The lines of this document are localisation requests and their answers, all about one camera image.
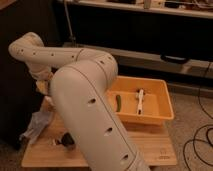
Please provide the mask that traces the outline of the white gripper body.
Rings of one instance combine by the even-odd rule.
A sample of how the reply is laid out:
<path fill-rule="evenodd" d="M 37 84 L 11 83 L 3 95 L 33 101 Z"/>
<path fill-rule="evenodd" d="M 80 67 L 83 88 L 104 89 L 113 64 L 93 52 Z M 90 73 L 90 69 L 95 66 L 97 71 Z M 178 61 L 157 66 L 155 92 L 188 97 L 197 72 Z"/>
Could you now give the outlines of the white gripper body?
<path fill-rule="evenodd" d="M 50 82 L 53 77 L 51 70 L 45 70 L 36 78 L 36 90 L 43 95 L 48 95 L 50 92 Z"/>

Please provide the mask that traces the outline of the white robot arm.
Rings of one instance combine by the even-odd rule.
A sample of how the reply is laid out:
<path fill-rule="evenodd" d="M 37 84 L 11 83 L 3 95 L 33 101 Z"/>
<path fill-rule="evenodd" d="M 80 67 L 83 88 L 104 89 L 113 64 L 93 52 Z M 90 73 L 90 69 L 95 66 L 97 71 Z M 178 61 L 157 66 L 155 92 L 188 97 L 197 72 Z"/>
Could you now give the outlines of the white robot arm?
<path fill-rule="evenodd" d="M 118 75 L 111 54 L 47 47 L 33 32 L 10 43 L 8 51 L 32 77 L 51 80 L 53 104 L 92 171 L 151 171 L 106 97 Z"/>

